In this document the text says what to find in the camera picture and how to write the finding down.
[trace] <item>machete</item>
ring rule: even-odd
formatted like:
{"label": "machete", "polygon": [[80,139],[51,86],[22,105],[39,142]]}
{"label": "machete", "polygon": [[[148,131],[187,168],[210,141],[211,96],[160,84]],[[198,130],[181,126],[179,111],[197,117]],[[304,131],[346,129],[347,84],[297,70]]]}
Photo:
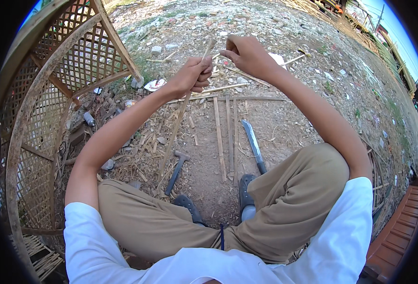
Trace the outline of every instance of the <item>machete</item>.
{"label": "machete", "polygon": [[255,133],[253,132],[253,127],[246,120],[241,120],[243,127],[245,128],[246,135],[248,136],[248,141],[250,141],[251,149],[256,158],[256,165],[258,166],[259,172],[265,174],[267,172],[266,166],[264,165],[263,157],[259,151],[259,145],[256,140]]}

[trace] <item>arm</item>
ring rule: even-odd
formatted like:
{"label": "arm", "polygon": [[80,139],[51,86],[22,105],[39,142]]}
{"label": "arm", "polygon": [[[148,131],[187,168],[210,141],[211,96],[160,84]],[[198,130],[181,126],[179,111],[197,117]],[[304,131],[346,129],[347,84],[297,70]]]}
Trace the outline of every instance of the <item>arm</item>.
{"label": "arm", "polygon": [[226,50],[221,50],[220,54],[231,59],[240,70],[269,82],[291,99],[321,138],[343,156],[349,166],[349,179],[362,176],[372,179],[366,149],[354,129],[325,99],[279,66],[255,37],[230,35]]}
{"label": "arm", "polygon": [[98,210],[97,172],[127,139],[162,105],[190,91],[202,92],[212,75],[212,58],[189,58],[162,88],[140,100],[106,123],[89,139],[78,155],[67,183],[65,205],[81,202]]}

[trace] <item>hand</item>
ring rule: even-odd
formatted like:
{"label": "hand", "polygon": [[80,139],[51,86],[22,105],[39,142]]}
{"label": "hand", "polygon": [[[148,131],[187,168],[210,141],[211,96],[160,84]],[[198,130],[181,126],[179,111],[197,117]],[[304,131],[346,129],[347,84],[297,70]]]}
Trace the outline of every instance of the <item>hand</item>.
{"label": "hand", "polygon": [[182,68],[167,82],[170,100],[181,99],[189,92],[201,93],[203,87],[209,86],[207,79],[212,75],[212,56],[190,57]]}
{"label": "hand", "polygon": [[253,77],[268,81],[278,68],[282,69],[252,36],[229,35],[226,49],[220,54],[229,58],[240,70]]}

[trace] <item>dirt ground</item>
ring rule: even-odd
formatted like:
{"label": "dirt ground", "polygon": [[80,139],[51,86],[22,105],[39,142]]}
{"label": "dirt ground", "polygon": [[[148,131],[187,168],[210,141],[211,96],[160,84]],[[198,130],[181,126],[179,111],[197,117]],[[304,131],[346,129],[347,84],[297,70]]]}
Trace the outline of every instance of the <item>dirt ground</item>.
{"label": "dirt ground", "polygon": [[[325,98],[354,129],[363,132],[371,141],[384,161],[380,162],[384,177],[378,184],[388,182],[393,185],[391,209],[385,217],[385,221],[388,220],[407,188],[409,166],[418,173],[418,114],[404,87],[395,80],[381,59],[366,49],[366,44],[359,40],[344,19],[337,23],[329,19],[321,20],[279,1],[232,0],[224,4],[216,0],[179,0],[165,6],[163,2],[166,1],[158,4],[143,2],[121,5],[110,14],[115,29],[146,83],[161,78],[169,79],[189,56],[201,56],[210,38],[218,41],[211,53],[217,54],[217,49],[223,48],[226,42],[225,31],[227,34],[257,37],[269,52],[281,55],[284,61],[299,56],[301,53],[298,48],[305,49],[311,56],[304,56],[288,64],[287,69]],[[166,48],[167,44],[175,44],[177,47]],[[153,46],[161,46],[161,54],[151,55]],[[169,55],[171,57],[165,62],[147,61],[163,60]],[[235,68],[229,60],[222,57],[217,60],[221,65]],[[230,88],[212,93],[218,97],[223,156],[228,173],[228,123],[234,136],[234,108],[237,109],[239,119],[245,119],[253,126],[267,169],[272,169],[301,147],[323,142],[285,94],[228,69],[217,69],[209,88],[236,84],[239,77],[249,81],[241,89]],[[126,99],[138,100],[149,94],[143,89],[133,89],[130,82],[131,79],[120,79],[106,85],[100,95],[91,92],[81,97],[84,103],[93,102],[93,105],[87,110],[82,108],[71,120],[90,111],[99,128],[109,120],[101,120],[108,110],[121,107]],[[230,102],[229,122],[224,99],[226,95],[237,98],[236,105]],[[245,100],[241,99],[243,96],[273,97],[284,101]],[[173,198],[166,197],[163,190],[177,158],[171,155],[165,177],[163,180],[157,178],[166,150],[166,145],[157,142],[157,138],[169,138],[181,104],[168,104],[156,112],[138,130],[130,145],[119,150],[113,157],[114,168],[101,170],[100,177],[115,178],[126,183],[138,180],[144,192],[172,202]],[[219,228],[220,223],[238,225],[240,218],[236,181],[222,181],[214,103],[212,99],[195,99],[190,101],[186,110],[177,139],[167,141],[173,143],[173,151],[178,150],[191,157],[184,164],[172,195],[187,194],[191,197],[202,217],[213,228]],[[193,119],[194,128],[190,125],[189,117]],[[237,131],[239,144],[234,147],[238,149],[238,177],[244,173],[259,175],[240,122],[237,123]],[[76,157],[80,148],[70,147],[68,159]],[[62,189],[58,190],[56,196],[58,199],[63,198],[70,169],[66,167],[64,171]],[[378,192],[384,195],[385,189]]]}

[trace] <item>utility pole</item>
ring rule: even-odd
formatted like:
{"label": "utility pole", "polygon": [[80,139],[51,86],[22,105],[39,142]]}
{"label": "utility pole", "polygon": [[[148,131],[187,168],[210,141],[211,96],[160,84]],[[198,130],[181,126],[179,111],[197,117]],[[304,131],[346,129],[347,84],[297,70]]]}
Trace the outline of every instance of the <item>utility pole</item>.
{"label": "utility pole", "polygon": [[384,6],[385,6],[385,4],[382,4],[382,11],[381,11],[381,15],[379,16],[379,20],[378,20],[378,23],[376,24],[376,28],[375,28],[375,30],[374,30],[374,31],[377,31],[377,29],[378,29],[378,27],[379,27],[379,23],[381,22],[381,19],[382,19],[382,13],[384,13]]}

